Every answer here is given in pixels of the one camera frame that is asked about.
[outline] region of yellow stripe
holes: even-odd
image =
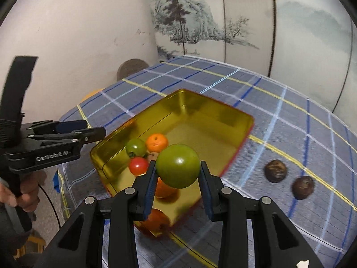
[[[64,180],[63,180],[63,177],[62,177],[62,174],[60,173],[60,171],[57,169],[57,174],[58,174],[58,177],[61,179],[61,198],[62,198],[62,202],[63,202],[63,205],[65,207],[65,213],[66,213],[66,216],[67,216],[67,219],[69,218],[69,212],[68,212],[68,204],[67,204],[67,200],[66,200],[66,197],[65,197],[65,191],[64,191]]]
[[[249,139],[259,143],[259,144],[263,144],[264,142],[253,136],[253,135],[249,135]],[[355,207],[355,205],[348,199],[346,198],[342,193],[340,193],[338,190],[336,190],[335,188],[333,188],[331,185],[329,185],[326,181],[324,181],[322,178],[320,178],[319,176],[317,176],[315,173],[313,173],[311,170],[309,170],[308,168],[306,168],[301,162],[297,161],[295,158],[291,157],[289,154],[285,153],[284,151],[276,148],[275,146],[266,143],[265,146],[274,151],[275,153],[283,156],[284,158],[286,158],[287,160],[291,161],[292,163],[296,164],[298,167],[300,167],[301,169],[303,169],[308,175],[310,175],[312,178],[314,178],[316,181],[320,182],[320,184],[322,184],[323,186],[325,186],[327,189],[333,191],[339,198],[341,198],[343,201],[345,201],[348,205],[350,205],[355,211],[357,211],[357,208]]]
[[[193,70],[199,70],[199,71],[202,71],[202,72],[206,72],[206,73],[209,73],[211,75],[215,75],[215,76],[219,76],[219,77],[225,77],[224,75],[221,75],[220,73],[216,73],[216,72],[213,72],[213,71],[208,71],[208,70],[205,70],[205,69],[199,69],[197,67],[193,67],[193,66],[183,66],[183,65],[180,65],[180,64],[175,64],[175,63],[171,63],[171,62],[162,62],[164,64],[167,64],[167,65],[172,65],[172,66],[181,66],[181,67],[184,67],[184,68],[187,68],[187,69],[193,69]],[[231,81],[235,81],[235,82],[238,82],[239,84],[243,84],[243,85],[247,85],[249,87],[253,87],[254,89],[260,91],[260,92],[263,92],[263,93],[266,93],[267,95],[269,96],[272,96],[274,98],[277,98],[277,99],[281,99],[280,96],[276,95],[276,94],[273,94],[267,90],[264,90],[260,87],[257,87],[257,86],[253,86],[245,81],[240,81],[240,80],[237,80],[235,78],[232,78],[232,77],[228,77],[227,78],[228,80],[231,80]],[[321,125],[323,125],[324,127],[326,127],[327,129],[329,130],[332,130],[338,137],[340,137],[349,147],[351,147],[351,149],[357,153],[357,150],[350,144],[347,142],[347,140],[345,140],[340,134],[338,134],[335,130],[331,129],[330,126],[326,125],[324,122],[322,122],[321,120],[319,120],[318,118],[316,118],[314,115],[312,115],[311,113],[309,113],[308,111],[306,111],[305,109],[301,108],[300,106],[294,104],[293,102],[290,102],[288,100],[285,100],[283,99],[283,102],[293,106],[294,108],[297,108],[298,110],[308,114],[311,118],[315,119],[317,122],[319,122]]]
[[[88,119],[87,119],[86,115],[83,113],[83,110],[82,110],[81,106],[80,106],[80,105],[77,105],[77,108],[78,108],[78,111],[79,111],[79,113],[81,114],[83,120],[86,120],[86,121],[87,121],[87,124],[88,124],[88,127],[87,127],[87,128],[88,128],[88,129],[91,128],[92,126],[89,124]]]
[[[208,268],[217,268],[217,265],[207,259],[205,256],[200,254],[199,252],[195,251],[194,249],[190,248],[182,239],[180,239],[177,235],[174,233],[170,232],[169,237],[181,248],[188,248],[188,253],[194,257],[196,260],[201,262],[203,265],[207,266]]]
[[[134,86],[143,88],[144,90],[147,90],[147,91],[149,91],[149,92],[153,92],[153,93],[158,94],[158,95],[160,95],[160,96],[163,96],[163,97],[166,97],[166,96],[167,96],[167,94],[164,94],[163,92],[158,92],[157,90],[154,90],[154,89],[151,88],[151,87],[143,86],[143,85],[138,84],[138,83],[136,83],[136,82],[129,81],[129,80],[125,79],[125,78],[122,78],[122,81],[127,82],[127,83],[129,83],[129,84],[131,84],[131,85],[134,85]]]

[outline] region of finger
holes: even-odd
[[[11,207],[17,206],[17,200],[14,194],[6,186],[0,183],[0,202],[8,204]]]
[[[33,203],[38,203],[37,195],[39,193],[39,188],[36,187],[33,191],[25,193],[22,196],[17,198],[17,203],[23,209],[33,205]]]
[[[39,204],[39,202],[40,202],[40,199],[37,198],[36,201],[32,205],[29,205],[28,207],[25,207],[24,211],[27,212],[27,213],[34,212],[36,210],[37,205]]]
[[[37,184],[39,183],[43,184],[46,177],[47,175],[42,169],[32,172],[21,181],[20,184],[21,193],[25,194],[33,191],[34,189],[37,188]]]

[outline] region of green fruit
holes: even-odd
[[[130,158],[143,157],[146,154],[145,142],[139,138],[131,139],[126,143],[125,151]]]
[[[187,145],[174,144],[160,152],[156,171],[161,180],[173,188],[186,188],[199,176],[201,162],[197,153]]]

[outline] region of metal screw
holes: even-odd
[[[92,203],[94,203],[94,197],[87,197],[87,198],[84,200],[84,202],[85,202],[86,204],[92,204]]]
[[[133,187],[128,187],[125,189],[126,194],[133,194],[135,192],[135,188]]]
[[[232,190],[231,190],[229,187],[227,187],[227,186],[223,187],[223,188],[221,189],[221,191],[222,191],[222,193],[224,193],[224,194],[231,194],[231,193],[232,193]]]
[[[262,198],[262,203],[264,203],[264,204],[271,204],[271,199],[268,198],[268,197],[263,197],[263,198]]]

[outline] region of plaid tablecloth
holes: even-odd
[[[355,198],[357,137],[328,110],[287,86],[236,66],[177,57],[119,81],[70,110],[61,119],[86,119],[107,134],[162,97],[185,88],[233,105],[255,118],[249,139],[223,176],[225,185],[242,195],[271,197],[289,216],[321,259],[334,267],[357,234]],[[87,197],[108,197],[85,145],[79,160],[59,166],[65,218]],[[265,164],[280,159],[286,179],[267,181]],[[301,175],[315,180],[315,192],[297,201],[292,182]],[[105,226],[103,267],[108,266]],[[254,249],[249,227],[249,266]],[[168,237],[150,239],[135,229],[140,267],[217,267],[221,223],[211,223],[202,204]]]

